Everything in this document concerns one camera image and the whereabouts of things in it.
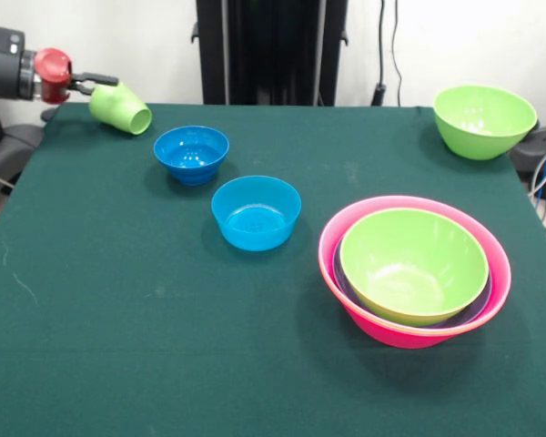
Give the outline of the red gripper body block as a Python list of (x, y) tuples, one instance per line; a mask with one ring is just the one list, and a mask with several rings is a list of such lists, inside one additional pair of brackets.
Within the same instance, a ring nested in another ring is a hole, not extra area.
[(56, 48), (42, 49), (35, 54), (34, 65), (40, 78), (42, 100), (52, 105), (64, 103), (72, 79), (69, 56)]

